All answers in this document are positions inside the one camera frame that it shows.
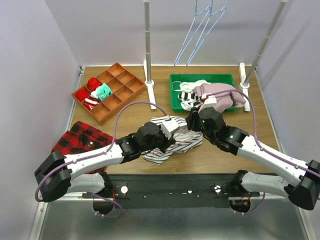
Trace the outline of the thin striped tank top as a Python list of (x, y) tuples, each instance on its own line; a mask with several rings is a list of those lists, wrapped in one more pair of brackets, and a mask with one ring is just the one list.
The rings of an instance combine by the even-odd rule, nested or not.
[(200, 146), (203, 143), (203, 134), (199, 131), (188, 130), (186, 119), (182, 116), (170, 116), (179, 125), (179, 129), (174, 133), (175, 143), (170, 145), (165, 153), (158, 148), (146, 153), (143, 159), (161, 165), (173, 154), (185, 154), (193, 148)]

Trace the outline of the pink wire hanger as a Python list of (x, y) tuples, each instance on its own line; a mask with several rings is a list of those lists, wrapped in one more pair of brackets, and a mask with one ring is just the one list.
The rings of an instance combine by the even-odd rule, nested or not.
[(149, 154), (152, 157), (164, 157), (170, 156), (174, 153), (186, 153), (203, 143), (203, 135), (199, 132), (194, 134), (180, 134), (175, 138), (175, 143), (170, 145), (165, 152), (156, 148), (152, 150)]

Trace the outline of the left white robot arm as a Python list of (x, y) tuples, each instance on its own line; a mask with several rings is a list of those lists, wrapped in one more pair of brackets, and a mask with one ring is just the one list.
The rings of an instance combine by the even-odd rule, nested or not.
[(79, 154), (52, 152), (34, 172), (37, 181), (34, 198), (37, 202), (53, 202), (63, 197), (72, 186), (72, 180), (83, 174), (136, 160), (142, 153), (154, 149), (165, 152), (175, 143), (174, 134), (179, 128), (174, 120), (165, 120), (160, 125), (149, 121), (137, 132), (106, 147)]

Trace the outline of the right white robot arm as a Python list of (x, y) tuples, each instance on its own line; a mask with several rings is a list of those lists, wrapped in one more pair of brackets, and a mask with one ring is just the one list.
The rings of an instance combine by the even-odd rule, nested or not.
[(213, 107), (202, 110), (193, 107), (186, 122), (189, 130), (201, 132), (221, 151), (253, 160), (274, 172), (274, 175), (261, 175), (238, 171), (229, 185), (234, 195), (263, 192), (287, 198), (305, 210), (315, 208), (320, 197), (318, 161), (295, 159), (259, 142), (248, 132), (226, 125), (222, 114)]

